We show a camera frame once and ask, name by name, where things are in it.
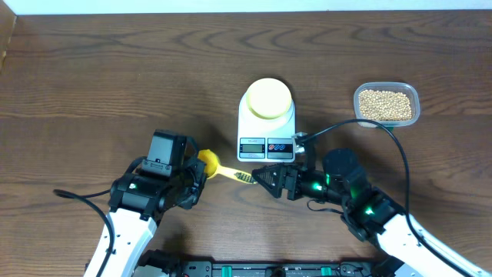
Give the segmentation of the yellow measuring scoop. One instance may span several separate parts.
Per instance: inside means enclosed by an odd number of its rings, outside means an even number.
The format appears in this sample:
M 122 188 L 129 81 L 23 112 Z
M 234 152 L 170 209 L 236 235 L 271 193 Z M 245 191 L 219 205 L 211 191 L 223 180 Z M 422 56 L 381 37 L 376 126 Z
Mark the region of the yellow measuring scoop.
M 210 149 L 200 150 L 198 153 L 198 158 L 206 164 L 204 172 L 207 176 L 207 179 L 212 179 L 216 175 L 222 175 L 236 182 L 241 182 L 245 184 L 257 183 L 252 177 L 251 173 L 223 166 L 220 162 L 219 157 Z

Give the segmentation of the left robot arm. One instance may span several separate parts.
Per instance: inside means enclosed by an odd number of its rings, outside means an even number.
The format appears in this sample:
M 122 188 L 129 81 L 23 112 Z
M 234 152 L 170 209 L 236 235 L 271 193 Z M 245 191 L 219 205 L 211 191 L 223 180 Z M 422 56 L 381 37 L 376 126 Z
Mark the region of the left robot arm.
M 131 276 L 169 209 L 198 203 L 207 176 L 196 141 L 155 131 L 146 156 L 136 158 L 109 190 L 109 211 L 85 276 Z

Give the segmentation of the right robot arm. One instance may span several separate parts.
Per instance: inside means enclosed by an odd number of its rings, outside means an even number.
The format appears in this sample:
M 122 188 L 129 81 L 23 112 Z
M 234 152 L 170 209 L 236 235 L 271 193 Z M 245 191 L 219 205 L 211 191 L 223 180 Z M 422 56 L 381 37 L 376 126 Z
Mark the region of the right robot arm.
M 373 186 L 350 149 L 333 149 L 314 166 L 314 146 L 305 138 L 302 163 L 278 163 L 252 172 L 274 198 L 308 198 L 339 205 L 337 213 L 348 231 L 369 242 L 389 258 L 372 269 L 372 276 L 487 276 L 489 273 L 430 234 L 409 212 Z

